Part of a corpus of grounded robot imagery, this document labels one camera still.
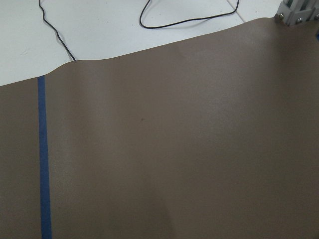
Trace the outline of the aluminium frame post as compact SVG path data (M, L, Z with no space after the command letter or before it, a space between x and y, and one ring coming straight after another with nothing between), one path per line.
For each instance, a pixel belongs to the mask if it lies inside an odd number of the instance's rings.
M319 19L319 0L283 0L277 16L287 26Z

